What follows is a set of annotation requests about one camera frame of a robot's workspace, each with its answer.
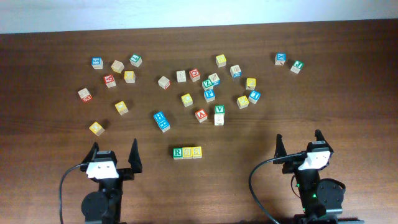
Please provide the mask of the yellow S wooden block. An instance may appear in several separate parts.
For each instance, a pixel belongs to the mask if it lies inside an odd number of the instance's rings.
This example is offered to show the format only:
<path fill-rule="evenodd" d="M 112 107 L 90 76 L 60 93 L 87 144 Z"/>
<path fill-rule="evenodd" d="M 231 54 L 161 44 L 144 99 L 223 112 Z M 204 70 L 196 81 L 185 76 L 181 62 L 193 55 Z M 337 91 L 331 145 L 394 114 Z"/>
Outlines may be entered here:
<path fill-rule="evenodd" d="M 183 147 L 182 155 L 183 155 L 183 159 L 192 159 L 193 158 L 192 147 Z"/>

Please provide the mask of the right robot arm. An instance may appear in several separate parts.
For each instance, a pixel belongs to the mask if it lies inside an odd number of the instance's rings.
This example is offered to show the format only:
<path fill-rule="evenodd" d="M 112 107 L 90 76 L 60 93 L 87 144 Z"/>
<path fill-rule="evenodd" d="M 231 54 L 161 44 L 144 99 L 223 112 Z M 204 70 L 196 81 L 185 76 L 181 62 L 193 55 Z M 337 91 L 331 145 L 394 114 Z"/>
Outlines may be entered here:
<path fill-rule="evenodd" d="M 295 223 L 338 223 L 346 187 L 335 179 L 320 178 L 319 172 L 329 165 L 333 149 L 319 129 L 315 137 L 306 150 L 288 155 L 278 134 L 273 163 L 282 164 L 282 173 L 293 174 L 298 184 L 303 214 L 294 216 Z"/>

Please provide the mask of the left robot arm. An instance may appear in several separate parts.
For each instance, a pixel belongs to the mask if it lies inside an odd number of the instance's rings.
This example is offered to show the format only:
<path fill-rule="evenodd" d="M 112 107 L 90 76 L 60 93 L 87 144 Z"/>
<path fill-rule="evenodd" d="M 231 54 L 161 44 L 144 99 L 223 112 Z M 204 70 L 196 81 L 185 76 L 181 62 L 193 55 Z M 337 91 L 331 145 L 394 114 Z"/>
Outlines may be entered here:
<path fill-rule="evenodd" d="M 127 168 L 118 168 L 114 151 L 101 151 L 97 142 L 82 161 L 80 169 L 87 178 L 98 184 L 98 190 L 89 193 L 81 203 L 85 223 L 120 223 L 123 183 L 134 180 L 142 172 L 137 140 L 133 140 Z"/>

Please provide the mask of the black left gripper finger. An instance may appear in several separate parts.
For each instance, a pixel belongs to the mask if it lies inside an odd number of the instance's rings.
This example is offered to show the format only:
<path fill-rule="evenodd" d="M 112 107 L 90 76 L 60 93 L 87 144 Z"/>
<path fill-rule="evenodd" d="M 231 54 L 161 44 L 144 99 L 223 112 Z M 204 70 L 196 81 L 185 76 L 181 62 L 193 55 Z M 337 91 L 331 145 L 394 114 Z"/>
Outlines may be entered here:
<path fill-rule="evenodd" d="M 139 155 L 137 139 L 133 141 L 128 163 L 130 163 L 133 173 L 142 173 L 142 162 Z"/>
<path fill-rule="evenodd" d="M 88 164 L 89 162 L 92 162 L 95 159 L 95 156 L 97 155 L 98 151 L 99 151 L 99 145 L 97 142 L 94 142 L 89 153 L 85 156 L 85 158 L 82 160 L 81 163 Z"/>

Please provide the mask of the yellow plain wooden block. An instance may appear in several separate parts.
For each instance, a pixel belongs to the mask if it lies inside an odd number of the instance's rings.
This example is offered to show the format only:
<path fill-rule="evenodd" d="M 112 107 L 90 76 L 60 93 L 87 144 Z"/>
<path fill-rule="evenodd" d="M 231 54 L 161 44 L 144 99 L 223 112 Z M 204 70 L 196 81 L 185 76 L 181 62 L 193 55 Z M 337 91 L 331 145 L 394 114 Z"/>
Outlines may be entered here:
<path fill-rule="evenodd" d="M 202 153 L 201 146 L 192 147 L 192 157 L 194 159 L 202 158 L 202 156 L 203 156 L 203 153 Z"/>

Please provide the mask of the green R wooden block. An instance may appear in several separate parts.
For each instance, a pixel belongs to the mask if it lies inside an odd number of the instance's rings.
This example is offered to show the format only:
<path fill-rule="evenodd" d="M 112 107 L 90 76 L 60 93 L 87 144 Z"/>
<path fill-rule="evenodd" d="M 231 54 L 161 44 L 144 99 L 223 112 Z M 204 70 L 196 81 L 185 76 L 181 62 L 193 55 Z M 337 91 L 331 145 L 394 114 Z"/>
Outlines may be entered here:
<path fill-rule="evenodd" d="M 172 157 L 175 160 L 183 159 L 183 150 L 182 150 L 182 148 L 173 148 Z"/>

